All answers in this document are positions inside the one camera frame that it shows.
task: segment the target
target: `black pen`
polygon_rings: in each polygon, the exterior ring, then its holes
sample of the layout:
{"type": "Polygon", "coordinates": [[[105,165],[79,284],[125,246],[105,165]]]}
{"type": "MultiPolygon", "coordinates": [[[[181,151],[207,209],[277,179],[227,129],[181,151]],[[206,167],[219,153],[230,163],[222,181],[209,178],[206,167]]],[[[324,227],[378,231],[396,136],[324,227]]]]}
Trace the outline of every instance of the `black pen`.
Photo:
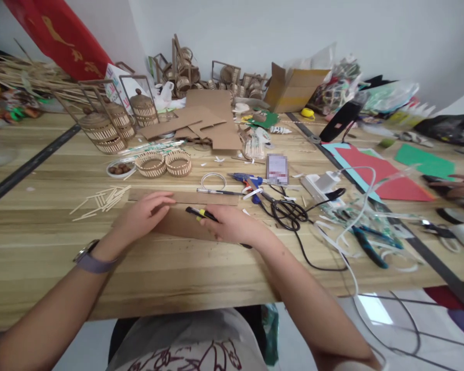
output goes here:
{"type": "MultiPolygon", "coordinates": [[[[215,218],[212,213],[210,213],[209,211],[206,211],[205,209],[198,210],[198,209],[195,209],[194,207],[188,206],[186,207],[186,211],[190,214],[196,215],[196,219],[198,220],[198,222],[202,218],[205,217],[205,218],[213,220],[214,222],[219,223],[218,219],[215,218]]],[[[249,246],[247,244],[240,244],[240,245],[244,246],[245,248],[253,248],[252,246],[249,246]]]]}
{"type": "Polygon", "coordinates": [[[202,188],[196,189],[196,192],[200,193],[212,193],[212,194],[230,194],[230,195],[236,195],[236,196],[244,196],[240,192],[231,192],[231,191],[217,191],[217,190],[205,190],[202,188]]]}

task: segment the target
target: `yellow tape measure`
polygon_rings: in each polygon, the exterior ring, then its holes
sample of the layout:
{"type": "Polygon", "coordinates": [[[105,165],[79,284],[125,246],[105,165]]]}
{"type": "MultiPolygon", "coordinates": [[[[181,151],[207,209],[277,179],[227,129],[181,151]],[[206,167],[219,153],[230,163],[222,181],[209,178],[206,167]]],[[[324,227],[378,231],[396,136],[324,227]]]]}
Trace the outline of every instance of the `yellow tape measure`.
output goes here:
{"type": "Polygon", "coordinates": [[[314,121],[314,111],[309,108],[303,108],[301,116],[310,119],[310,121],[314,121]]]}

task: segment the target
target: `red banner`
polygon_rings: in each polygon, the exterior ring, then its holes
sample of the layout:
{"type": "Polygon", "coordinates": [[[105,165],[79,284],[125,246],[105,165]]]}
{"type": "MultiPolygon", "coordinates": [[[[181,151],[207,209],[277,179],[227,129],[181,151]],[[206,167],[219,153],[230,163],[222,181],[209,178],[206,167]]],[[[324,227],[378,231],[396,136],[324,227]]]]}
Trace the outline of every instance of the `red banner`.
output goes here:
{"type": "Polygon", "coordinates": [[[44,55],[76,80],[105,76],[112,63],[94,36],[63,0],[4,0],[44,55]]]}

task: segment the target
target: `wire ring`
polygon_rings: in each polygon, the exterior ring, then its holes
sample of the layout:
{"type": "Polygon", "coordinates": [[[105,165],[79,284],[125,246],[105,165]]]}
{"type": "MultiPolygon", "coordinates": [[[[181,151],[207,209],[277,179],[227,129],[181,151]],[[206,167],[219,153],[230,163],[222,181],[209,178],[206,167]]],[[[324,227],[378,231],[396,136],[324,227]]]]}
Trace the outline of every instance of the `wire ring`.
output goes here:
{"type": "Polygon", "coordinates": [[[208,173],[208,174],[205,174],[203,175],[203,177],[201,178],[201,188],[202,189],[208,189],[205,187],[205,185],[203,184],[205,179],[210,177],[210,176],[217,176],[219,177],[221,180],[223,180],[223,187],[219,189],[219,191],[222,191],[225,189],[225,187],[227,186],[227,180],[225,179],[225,177],[222,175],[222,174],[219,174],[219,173],[208,173]]]}

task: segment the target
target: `white bowl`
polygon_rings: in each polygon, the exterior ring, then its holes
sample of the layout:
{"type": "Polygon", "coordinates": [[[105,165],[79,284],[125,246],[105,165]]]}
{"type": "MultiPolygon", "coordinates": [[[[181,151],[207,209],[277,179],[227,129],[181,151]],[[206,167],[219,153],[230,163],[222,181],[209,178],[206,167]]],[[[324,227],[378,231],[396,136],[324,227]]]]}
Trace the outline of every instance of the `white bowl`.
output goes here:
{"type": "Polygon", "coordinates": [[[134,173],[137,170],[136,165],[134,165],[134,163],[128,163],[127,166],[129,166],[129,167],[132,166],[132,168],[127,173],[117,175],[117,174],[112,174],[111,172],[108,171],[108,169],[110,169],[112,166],[117,167],[116,165],[119,165],[120,163],[121,163],[120,160],[115,160],[115,161],[111,162],[107,166],[107,174],[108,174],[108,176],[111,176],[112,178],[115,178],[115,179],[124,179],[126,176],[131,175],[132,173],[134,173]]]}

